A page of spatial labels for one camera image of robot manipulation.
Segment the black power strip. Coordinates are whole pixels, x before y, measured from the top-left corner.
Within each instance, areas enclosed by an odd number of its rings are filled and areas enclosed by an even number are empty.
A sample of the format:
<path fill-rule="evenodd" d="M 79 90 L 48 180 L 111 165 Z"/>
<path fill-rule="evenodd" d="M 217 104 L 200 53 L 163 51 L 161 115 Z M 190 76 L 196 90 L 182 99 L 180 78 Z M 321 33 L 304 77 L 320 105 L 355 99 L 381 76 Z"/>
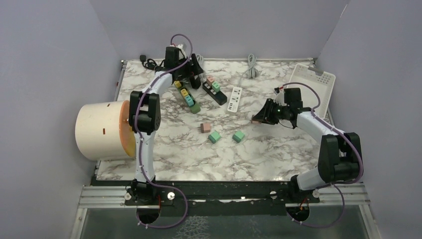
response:
<path fill-rule="evenodd" d="M 227 103 L 227 96 L 221 92 L 216 92 L 207 82 L 202 83 L 202 89 L 220 106 Z"/>

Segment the light green charger plug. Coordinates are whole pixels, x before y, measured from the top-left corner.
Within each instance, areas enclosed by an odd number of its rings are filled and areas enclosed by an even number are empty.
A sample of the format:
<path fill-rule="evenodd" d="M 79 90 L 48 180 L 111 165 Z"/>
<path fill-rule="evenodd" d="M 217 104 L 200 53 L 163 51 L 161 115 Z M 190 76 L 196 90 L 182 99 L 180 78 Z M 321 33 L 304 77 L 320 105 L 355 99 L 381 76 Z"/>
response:
<path fill-rule="evenodd" d="M 220 84 L 218 82 L 213 82 L 211 84 L 212 90 L 216 93 L 220 92 Z"/>

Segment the green power strip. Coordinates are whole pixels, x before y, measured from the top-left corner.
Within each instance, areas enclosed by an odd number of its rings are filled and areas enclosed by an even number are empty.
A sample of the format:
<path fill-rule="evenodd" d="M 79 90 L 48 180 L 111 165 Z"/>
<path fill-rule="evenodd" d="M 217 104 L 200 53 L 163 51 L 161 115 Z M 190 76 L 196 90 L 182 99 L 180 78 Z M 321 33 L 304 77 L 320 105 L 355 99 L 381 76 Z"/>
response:
<path fill-rule="evenodd" d="M 201 111 L 201 107 L 199 103 L 195 100 L 194 96 L 190 93 L 187 87 L 184 86 L 184 83 L 181 81 L 175 81 L 174 86 L 179 91 L 180 95 L 182 96 L 183 100 L 189 107 L 191 113 L 197 114 Z"/>

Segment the white power strip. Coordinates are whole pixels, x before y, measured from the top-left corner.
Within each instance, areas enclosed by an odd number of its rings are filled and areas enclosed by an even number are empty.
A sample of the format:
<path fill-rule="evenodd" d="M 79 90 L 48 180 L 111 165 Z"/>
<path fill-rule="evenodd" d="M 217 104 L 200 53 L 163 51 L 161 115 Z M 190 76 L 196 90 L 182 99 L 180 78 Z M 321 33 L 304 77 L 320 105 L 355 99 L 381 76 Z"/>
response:
<path fill-rule="evenodd" d="M 243 89 L 241 87 L 233 87 L 227 106 L 229 113 L 236 113 L 238 111 L 242 91 Z"/>

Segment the pink USB charger plug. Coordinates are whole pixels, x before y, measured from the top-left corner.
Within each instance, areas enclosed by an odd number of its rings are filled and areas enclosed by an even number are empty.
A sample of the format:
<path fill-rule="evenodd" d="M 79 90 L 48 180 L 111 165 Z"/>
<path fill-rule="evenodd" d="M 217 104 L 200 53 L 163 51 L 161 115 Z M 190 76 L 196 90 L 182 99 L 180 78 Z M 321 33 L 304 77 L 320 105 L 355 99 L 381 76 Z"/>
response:
<path fill-rule="evenodd" d="M 201 123 L 200 124 L 201 133 L 209 133 L 211 131 L 210 123 Z"/>

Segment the green USB charger plug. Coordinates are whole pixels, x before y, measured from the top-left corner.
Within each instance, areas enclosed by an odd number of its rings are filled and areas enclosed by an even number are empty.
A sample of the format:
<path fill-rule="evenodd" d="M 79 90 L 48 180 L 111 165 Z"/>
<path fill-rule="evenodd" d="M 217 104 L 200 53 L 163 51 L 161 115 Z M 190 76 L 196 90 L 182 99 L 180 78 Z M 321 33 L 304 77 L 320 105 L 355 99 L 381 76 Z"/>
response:
<path fill-rule="evenodd" d="M 212 144 L 215 144 L 221 139 L 221 135 L 217 131 L 213 131 L 208 135 L 208 139 Z"/>

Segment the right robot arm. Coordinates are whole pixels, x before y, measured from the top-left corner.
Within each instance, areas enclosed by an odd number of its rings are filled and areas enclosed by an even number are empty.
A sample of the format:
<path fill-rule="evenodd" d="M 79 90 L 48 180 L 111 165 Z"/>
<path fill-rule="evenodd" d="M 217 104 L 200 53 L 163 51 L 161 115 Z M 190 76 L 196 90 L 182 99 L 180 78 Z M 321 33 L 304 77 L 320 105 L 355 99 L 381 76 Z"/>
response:
<path fill-rule="evenodd" d="M 335 128 L 318 117 L 314 108 L 304 107 L 300 88 L 281 87 L 279 94 L 282 101 L 267 99 L 252 121 L 275 125 L 287 120 L 319 143 L 316 167 L 290 179 L 288 198 L 298 203 L 315 189 L 358 181 L 363 175 L 359 135 Z"/>

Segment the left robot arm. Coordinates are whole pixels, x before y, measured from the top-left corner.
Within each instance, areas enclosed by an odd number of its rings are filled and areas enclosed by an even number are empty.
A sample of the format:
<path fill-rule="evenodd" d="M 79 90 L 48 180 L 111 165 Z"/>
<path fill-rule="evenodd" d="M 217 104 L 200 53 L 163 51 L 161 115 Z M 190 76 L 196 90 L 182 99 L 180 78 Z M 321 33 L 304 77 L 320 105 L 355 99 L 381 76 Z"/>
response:
<path fill-rule="evenodd" d="M 144 204 L 156 200 L 157 190 L 153 186 L 153 147 L 156 131 L 161 124 L 160 97 L 169 87 L 179 82 L 178 89 L 188 84 L 198 89 L 204 71 L 194 53 L 187 54 L 182 45 L 172 43 L 166 47 L 163 64 L 155 69 L 153 80 L 141 91 L 132 91 L 129 99 L 129 125 L 135 134 L 136 172 L 131 182 L 133 196 Z"/>

